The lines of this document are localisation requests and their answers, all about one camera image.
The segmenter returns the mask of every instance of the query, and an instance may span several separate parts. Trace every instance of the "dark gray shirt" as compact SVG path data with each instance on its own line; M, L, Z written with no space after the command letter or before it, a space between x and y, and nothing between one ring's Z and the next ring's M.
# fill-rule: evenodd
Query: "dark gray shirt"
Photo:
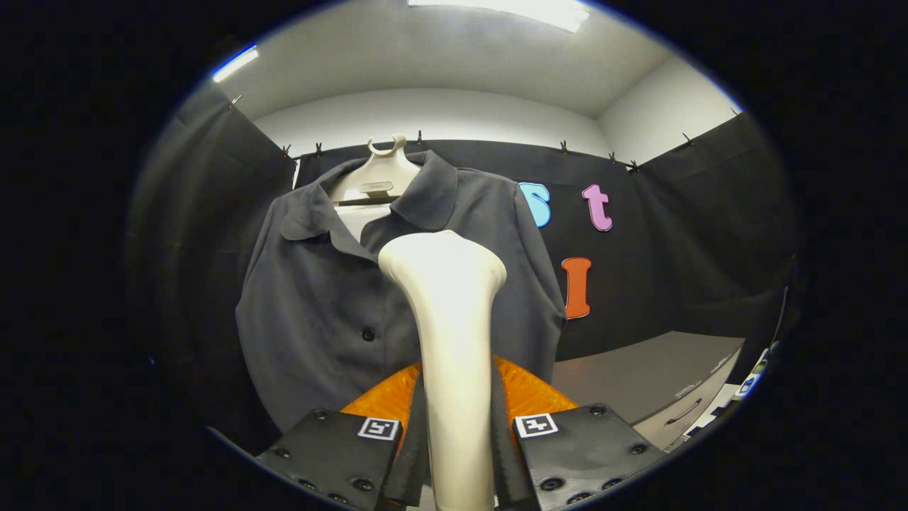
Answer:
M407 158L422 170L359 242L324 186L366 158L271 203L236 318L252 382L283 432L313 408L341 409L419 362L410 305L377 262L401 235L450 229L498 256L508 280L492 305L492 352L543 380L552 376L565 304L517 183L455 168L431 151Z

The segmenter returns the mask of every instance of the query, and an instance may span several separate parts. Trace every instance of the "hanger hook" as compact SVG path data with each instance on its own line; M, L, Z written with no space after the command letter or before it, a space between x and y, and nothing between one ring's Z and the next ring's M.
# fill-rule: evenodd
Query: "hanger hook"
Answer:
M371 136L369 137L369 142L366 143L366 146L375 156L387 156L393 154L394 151L401 149L407 144L407 137L404 135L393 135L391 138L394 140L394 146L392 146L391 149L386 149L384 151L376 149L375 146L372 145Z

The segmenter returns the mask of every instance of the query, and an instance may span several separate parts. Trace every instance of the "ceiling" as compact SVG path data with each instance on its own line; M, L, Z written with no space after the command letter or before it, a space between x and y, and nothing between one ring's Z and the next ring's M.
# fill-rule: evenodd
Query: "ceiling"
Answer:
M350 0L285 24L219 86L251 120L335 95L403 87L511 95L596 118L670 50L591 9L571 34L516 15Z

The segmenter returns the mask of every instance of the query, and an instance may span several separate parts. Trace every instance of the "drawer handle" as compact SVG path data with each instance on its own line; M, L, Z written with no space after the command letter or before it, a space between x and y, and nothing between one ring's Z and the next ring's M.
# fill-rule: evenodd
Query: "drawer handle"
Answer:
M681 417L686 416L687 414L689 414L694 408L697 407L697 405L700 404L700 401L703 401L703 397L697 399L696 402L695 402L694 404L692 404L692 405L690 406L690 408L687 409L687 411L685 411L685 413L683 413L683 414L681 414L680 416L677 416L677 417L675 417L675 418L673 418L673 419L668 419L668 422L666 422L666 426L668 426L669 424L674 424L675 422L681 420Z

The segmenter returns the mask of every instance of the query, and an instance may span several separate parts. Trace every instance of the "white wall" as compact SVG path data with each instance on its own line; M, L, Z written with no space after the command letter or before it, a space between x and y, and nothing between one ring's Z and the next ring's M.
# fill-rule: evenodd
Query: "white wall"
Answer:
M673 56L622 95L598 122L615 158L638 164L662 155L735 116L734 100Z
M390 142L403 133L416 140L489 140L559 147L606 156L611 149L595 119L507 95L455 89L390 89L339 95L297 105L253 121L291 155Z

